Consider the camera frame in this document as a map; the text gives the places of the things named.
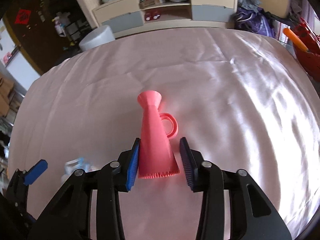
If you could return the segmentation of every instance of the brown door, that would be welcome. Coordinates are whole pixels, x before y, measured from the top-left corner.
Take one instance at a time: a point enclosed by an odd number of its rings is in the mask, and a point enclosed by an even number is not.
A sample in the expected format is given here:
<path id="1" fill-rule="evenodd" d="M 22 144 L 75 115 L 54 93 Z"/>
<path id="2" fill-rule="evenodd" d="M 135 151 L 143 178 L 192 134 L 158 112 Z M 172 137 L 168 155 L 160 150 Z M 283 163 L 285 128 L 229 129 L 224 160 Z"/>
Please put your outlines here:
<path id="1" fill-rule="evenodd" d="M 48 5 L 49 0 L 14 0 L 5 14 L 6 23 L 10 25 L 8 29 L 14 33 L 18 45 L 36 64 L 35 69 L 39 68 L 43 73 L 54 67 L 64 53 L 63 48 L 70 43 L 68 38 L 58 36 L 52 22 L 54 16 L 50 15 Z M 27 24 L 16 22 L 21 9 L 31 11 Z M 19 18 L 20 22 L 28 18 L 28 11 Z"/>

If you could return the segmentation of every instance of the purple bag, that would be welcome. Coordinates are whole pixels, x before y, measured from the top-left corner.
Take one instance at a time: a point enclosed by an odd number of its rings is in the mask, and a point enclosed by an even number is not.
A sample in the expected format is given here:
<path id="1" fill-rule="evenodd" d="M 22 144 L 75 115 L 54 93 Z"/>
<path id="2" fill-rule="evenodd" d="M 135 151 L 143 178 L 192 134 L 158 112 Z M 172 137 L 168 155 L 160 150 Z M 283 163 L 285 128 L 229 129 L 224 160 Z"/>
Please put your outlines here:
<path id="1" fill-rule="evenodd" d="M 257 33 L 268 37 L 275 37 L 272 22 L 263 15 L 263 9 L 258 7 L 258 12 L 247 10 L 242 7 L 238 8 L 235 14 L 236 30 Z"/>

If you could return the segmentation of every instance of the pink plastic funnel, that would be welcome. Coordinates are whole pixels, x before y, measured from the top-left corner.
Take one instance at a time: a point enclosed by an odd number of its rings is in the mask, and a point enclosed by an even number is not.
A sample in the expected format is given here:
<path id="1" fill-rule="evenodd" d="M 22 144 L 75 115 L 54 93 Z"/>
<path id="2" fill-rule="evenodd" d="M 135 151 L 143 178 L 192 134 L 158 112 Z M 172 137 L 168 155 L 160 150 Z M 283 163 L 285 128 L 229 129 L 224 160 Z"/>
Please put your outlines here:
<path id="1" fill-rule="evenodd" d="M 139 152 L 139 178 L 151 179 L 180 173 L 169 139 L 178 133 L 176 119 L 168 113 L 159 114 L 160 93 L 145 91 L 138 96 L 143 108 L 141 141 Z M 172 130 L 166 134 L 163 119 L 169 120 Z"/>

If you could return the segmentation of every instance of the orange handle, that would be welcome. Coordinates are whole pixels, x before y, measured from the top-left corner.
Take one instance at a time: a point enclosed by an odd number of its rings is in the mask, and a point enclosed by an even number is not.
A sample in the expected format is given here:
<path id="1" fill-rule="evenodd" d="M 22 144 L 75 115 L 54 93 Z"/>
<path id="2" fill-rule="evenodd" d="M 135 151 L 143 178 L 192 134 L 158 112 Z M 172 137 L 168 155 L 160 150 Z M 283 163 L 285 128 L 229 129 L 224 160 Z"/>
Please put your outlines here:
<path id="1" fill-rule="evenodd" d="M 284 28 L 283 29 L 283 34 L 285 36 L 287 36 L 302 51 L 304 51 L 304 52 L 308 52 L 309 51 L 309 49 L 307 48 L 306 45 L 304 45 L 302 40 L 300 40 L 300 38 L 296 34 L 294 34 L 293 31 L 290 30 L 289 28 Z"/>
<path id="2" fill-rule="evenodd" d="M 168 114 L 168 113 L 161 113 L 159 115 L 160 115 L 160 119 L 161 120 L 168 120 L 172 124 L 171 132 L 169 132 L 167 134 L 168 139 L 173 139 L 174 137 L 176 137 L 176 135 L 178 133 L 178 122 L 177 122 L 177 120 L 171 114 Z"/>

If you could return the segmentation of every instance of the red door decoration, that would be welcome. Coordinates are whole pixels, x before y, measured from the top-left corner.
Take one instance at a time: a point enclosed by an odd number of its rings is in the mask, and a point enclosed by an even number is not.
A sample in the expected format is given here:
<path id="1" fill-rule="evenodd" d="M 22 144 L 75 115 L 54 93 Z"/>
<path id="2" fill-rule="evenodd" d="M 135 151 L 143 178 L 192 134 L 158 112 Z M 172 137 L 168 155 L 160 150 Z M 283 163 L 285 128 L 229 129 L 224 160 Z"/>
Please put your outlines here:
<path id="1" fill-rule="evenodd" d="M 14 23 L 27 25 L 29 22 L 29 19 L 30 19 L 30 14 L 31 14 L 31 11 L 25 10 L 25 9 L 20 9 L 18 11 L 16 21 Z"/>

